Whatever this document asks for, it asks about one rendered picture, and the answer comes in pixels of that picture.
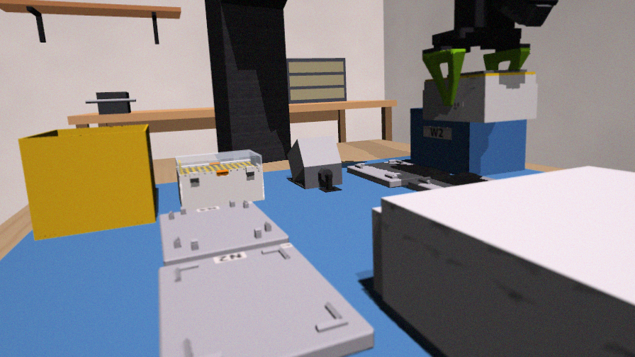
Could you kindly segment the blue bench mat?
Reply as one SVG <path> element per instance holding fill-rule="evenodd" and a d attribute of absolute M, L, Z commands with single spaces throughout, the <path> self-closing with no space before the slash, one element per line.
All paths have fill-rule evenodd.
<path fill-rule="evenodd" d="M 347 172 L 341 191 L 304 189 L 291 170 L 263 172 L 253 203 L 374 328 L 374 347 L 344 357 L 440 357 L 373 289 L 372 208 L 419 192 Z M 159 215 L 180 212 L 178 183 L 155 184 L 156 222 L 34 240 L 0 260 L 0 357 L 159 357 Z"/>

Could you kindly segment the blue bin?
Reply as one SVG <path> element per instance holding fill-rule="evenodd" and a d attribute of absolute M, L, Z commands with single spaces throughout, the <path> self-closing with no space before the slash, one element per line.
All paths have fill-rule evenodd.
<path fill-rule="evenodd" d="M 479 176 L 525 170 L 527 120 L 467 123 L 423 120 L 410 109 L 410 163 Z"/>

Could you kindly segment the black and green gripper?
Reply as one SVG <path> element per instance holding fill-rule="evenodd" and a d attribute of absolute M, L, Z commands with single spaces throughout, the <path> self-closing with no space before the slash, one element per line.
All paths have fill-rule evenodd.
<path fill-rule="evenodd" d="M 422 51 L 422 61 L 437 85 L 445 106 L 453 106 L 465 54 L 471 47 L 495 50 L 483 55 L 486 70 L 498 70 L 501 62 L 510 61 L 508 67 L 521 69 L 530 54 L 530 43 L 520 44 L 521 28 L 457 28 L 457 5 L 454 0 L 454 29 L 432 36 L 434 48 Z M 461 40 L 478 39 L 478 40 Z M 448 63 L 448 92 L 440 68 Z"/>

